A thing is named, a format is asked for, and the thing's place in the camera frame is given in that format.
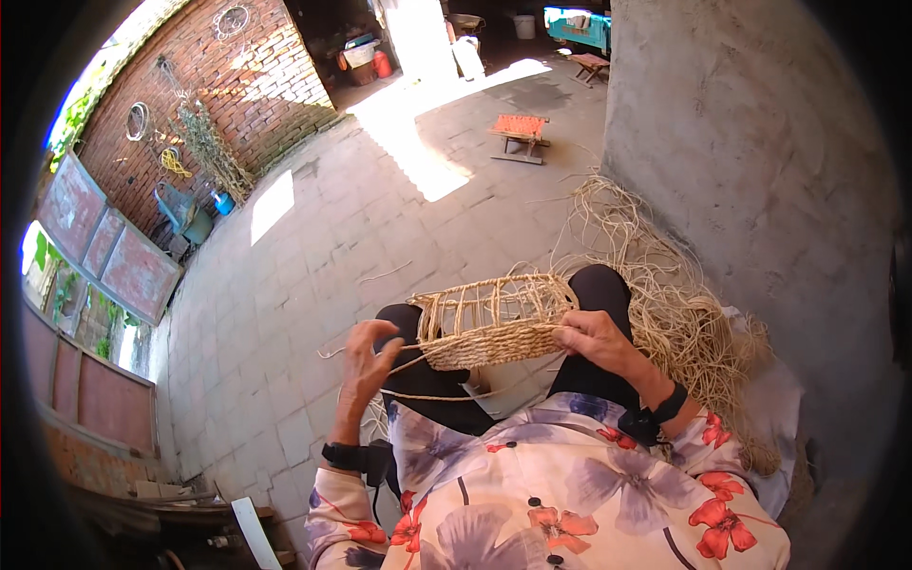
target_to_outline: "black cable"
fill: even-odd
[[[380,524],[380,517],[377,516],[377,497],[380,496],[379,486],[374,487],[374,504],[371,506],[371,509],[374,511],[374,520],[377,521],[377,526],[383,526]]]

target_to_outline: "tiled floor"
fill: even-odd
[[[166,466],[183,479],[203,473],[229,499],[271,503],[302,551],[342,380],[341,355],[317,350],[341,347],[358,320],[414,292],[504,275],[523,260],[548,268],[567,211],[542,200],[581,183],[569,175],[587,173],[602,148],[606,87],[584,88],[568,78],[575,72],[554,57],[482,85],[398,83],[260,180],[192,259],[161,329],[170,327],[158,373]],[[516,79],[493,85],[504,78]],[[503,148],[486,133],[498,113],[550,118],[544,166],[489,158]],[[564,239],[557,254],[571,249]],[[542,392],[543,374],[484,405],[516,408]],[[395,502],[380,505],[394,525]]]

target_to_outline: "concrete pillar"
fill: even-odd
[[[887,320],[896,177],[865,94],[800,2],[611,4],[602,172],[769,325],[829,476],[863,481],[902,379]]]

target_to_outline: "woman's right hand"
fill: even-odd
[[[605,311],[567,311],[552,336],[568,355],[583,355],[599,368],[631,383],[652,368]]]

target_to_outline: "red container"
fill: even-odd
[[[380,78],[388,78],[393,74],[392,67],[389,66],[389,58],[379,49],[374,52],[374,69]]]
[[[373,83],[377,79],[377,74],[374,73],[374,66],[370,63],[353,67],[348,71],[348,74],[351,76],[352,83],[355,85],[367,85],[368,83]]]

